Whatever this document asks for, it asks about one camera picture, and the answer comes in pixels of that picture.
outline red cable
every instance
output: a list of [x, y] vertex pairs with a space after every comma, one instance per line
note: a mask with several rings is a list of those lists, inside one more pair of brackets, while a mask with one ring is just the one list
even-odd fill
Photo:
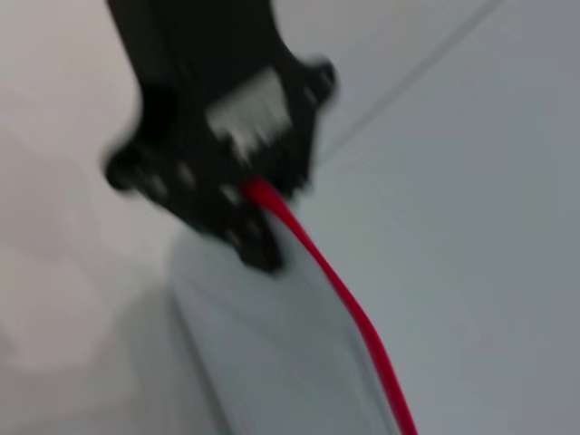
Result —
[[323, 269], [324, 274], [334, 287], [334, 291], [343, 301], [362, 335], [402, 435], [416, 435], [417, 429], [409, 406], [405, 401], [389, 356], [382, 345], [381, 337], [349, 289], [324, 259], [284, 200], [267, 182], [262, 179], [254, 179], [242, 188], [242, 192], [247, 198], [276, 215], [295, 234], [300, 243]]

